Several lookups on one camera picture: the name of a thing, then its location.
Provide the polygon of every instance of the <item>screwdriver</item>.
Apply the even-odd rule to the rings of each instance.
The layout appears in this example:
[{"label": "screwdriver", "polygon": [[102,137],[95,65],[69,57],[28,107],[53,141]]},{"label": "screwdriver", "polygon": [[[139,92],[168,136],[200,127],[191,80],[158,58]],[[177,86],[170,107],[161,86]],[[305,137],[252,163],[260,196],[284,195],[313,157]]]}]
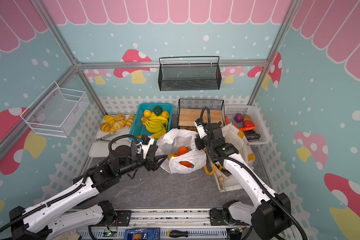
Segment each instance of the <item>screwdriver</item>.
[{"label": "screwdriver", "polygon": [[188,231],[183,232],[183,231],[179,231],[179,230],[172,230],[172,231],[168,232],[168,237],[173,237],[173,238],[188,237],[188,235],[192,235],[192,236],[218,236],[218,234],[193,234],[193,233],[188,233]]}]

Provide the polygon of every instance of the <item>plastic bag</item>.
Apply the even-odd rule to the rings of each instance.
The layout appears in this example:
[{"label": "plastic bag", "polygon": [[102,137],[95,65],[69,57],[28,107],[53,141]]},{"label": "plastic bag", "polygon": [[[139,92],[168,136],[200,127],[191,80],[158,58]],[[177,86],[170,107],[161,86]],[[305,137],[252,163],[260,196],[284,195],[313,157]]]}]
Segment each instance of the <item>plastic bag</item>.
[{"label": "plastic bag", "polygon": [[[170,156],[177,153],[180,147],[187,147],[189,152],[178,157],[168,158],[161,164],[162,169],[169,173],[190,173],[201,169],[206,164],[206,153],[203,150],[197,150],[195,144],[197,132],[186,129],[171,129],[162,136],[156,143],[158,150],[156,155],[166,154]],[[179,162],[188,161],[192,163],[193,168],[181,165]]]}]

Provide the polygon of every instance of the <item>black mesh basket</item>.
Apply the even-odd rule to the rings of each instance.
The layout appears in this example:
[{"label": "black mesh basket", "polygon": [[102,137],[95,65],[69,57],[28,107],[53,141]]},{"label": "black mesh basket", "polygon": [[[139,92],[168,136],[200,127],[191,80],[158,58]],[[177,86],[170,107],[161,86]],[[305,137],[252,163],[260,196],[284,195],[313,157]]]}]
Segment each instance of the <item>black mesh basket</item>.
[{"label": "black mesh basket", "polygon": [[218,56],[167,57],[158,60],[160,91],[220,89]]}]

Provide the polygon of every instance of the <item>teal plastic basket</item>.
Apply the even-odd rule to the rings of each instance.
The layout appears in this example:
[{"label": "teal plastic basket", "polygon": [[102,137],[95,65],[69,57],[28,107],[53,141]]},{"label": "teal plastic basket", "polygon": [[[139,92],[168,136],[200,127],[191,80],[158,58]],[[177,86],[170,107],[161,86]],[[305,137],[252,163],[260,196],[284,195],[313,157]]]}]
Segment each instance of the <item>teal plastic basket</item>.
[{"label": "teal plastic basket", "polygon": [[169,130],[171,129],[173,105],[170,103],[142,103],[137,108],[136,116],[132,123],[129,134],[131,134],[135,137],[140,136],[140,135],[149,135],[150,136],[150,135],[154,134],[153,132],[147,131],[147,129],[141,122],[141,118],[144,117],[144,111],[146,109],[148,109],[149,111],[152,112],[156,106],[160,106],[163,109],[163,111],[167,111],[169,113],[169,119],[168,119],[169,126],[167,129],[167,132],[169,132]]}]

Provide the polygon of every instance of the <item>marble surface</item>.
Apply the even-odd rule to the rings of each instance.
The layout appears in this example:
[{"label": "marble surface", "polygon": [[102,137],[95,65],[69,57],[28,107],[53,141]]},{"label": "marble surface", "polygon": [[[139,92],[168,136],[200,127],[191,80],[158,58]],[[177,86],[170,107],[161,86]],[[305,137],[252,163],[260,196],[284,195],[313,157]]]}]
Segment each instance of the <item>marble surface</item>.
[{"label": "marble surface", "polygon": [[[256,156],[254,171],[268,184],[257,149],[253,148],[253,151]],[[93,159],[90,167],[101,160]],[[222,207],[232,199],[253,205],[243,189],[220,193],[215,177],[206,175],[204,169],[190,174],[169,174],[162,168],[155,172],[141,168],[135,179],[122,176],[118,184],[81,204],[79,208],[91,207],[102,200],[109,200],[116,208]]]}]

